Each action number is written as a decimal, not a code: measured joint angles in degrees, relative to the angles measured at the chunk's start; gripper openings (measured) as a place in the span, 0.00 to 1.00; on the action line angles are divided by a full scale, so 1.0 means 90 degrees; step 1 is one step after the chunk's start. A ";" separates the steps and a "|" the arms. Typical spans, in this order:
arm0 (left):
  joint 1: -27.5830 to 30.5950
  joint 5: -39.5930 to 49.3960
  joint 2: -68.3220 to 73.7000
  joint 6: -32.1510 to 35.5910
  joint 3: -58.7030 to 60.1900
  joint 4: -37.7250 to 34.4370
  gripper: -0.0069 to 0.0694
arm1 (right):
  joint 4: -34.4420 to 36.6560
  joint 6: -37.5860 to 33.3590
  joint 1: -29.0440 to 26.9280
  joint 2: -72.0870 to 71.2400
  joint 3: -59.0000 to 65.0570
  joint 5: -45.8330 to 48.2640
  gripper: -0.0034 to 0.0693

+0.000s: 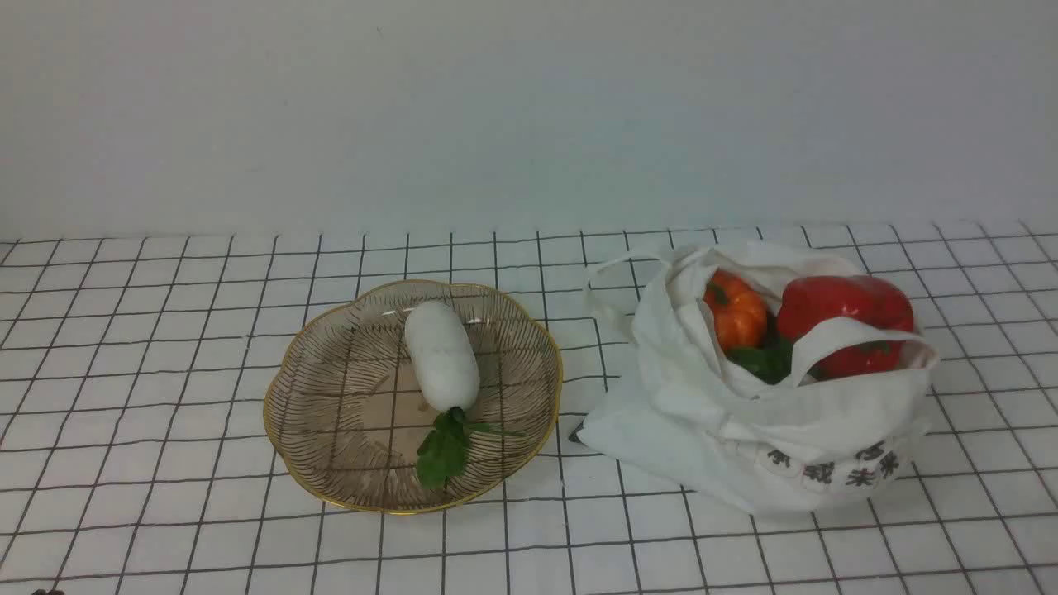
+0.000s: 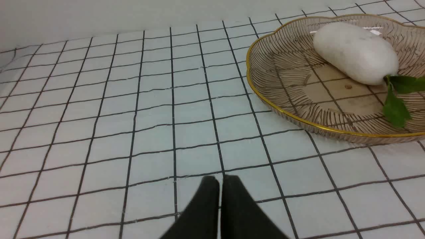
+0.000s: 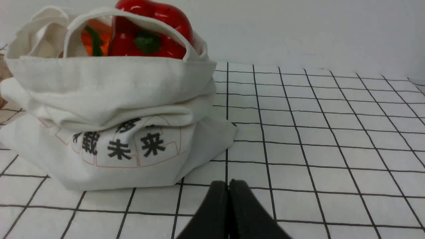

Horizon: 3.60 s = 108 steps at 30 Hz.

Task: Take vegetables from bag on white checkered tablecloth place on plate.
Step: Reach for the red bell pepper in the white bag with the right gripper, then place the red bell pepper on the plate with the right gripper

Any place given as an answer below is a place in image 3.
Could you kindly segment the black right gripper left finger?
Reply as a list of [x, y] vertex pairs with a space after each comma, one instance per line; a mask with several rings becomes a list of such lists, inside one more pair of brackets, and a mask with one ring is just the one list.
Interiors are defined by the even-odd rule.
[[213, 181], [200, 207], [178, 239], [227, 239], [227, 184]]

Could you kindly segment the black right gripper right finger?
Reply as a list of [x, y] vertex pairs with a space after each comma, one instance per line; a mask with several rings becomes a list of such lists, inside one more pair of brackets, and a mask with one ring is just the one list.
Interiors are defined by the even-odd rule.
[[231, 180], [230, 239], [290, 239], [243, 180]]

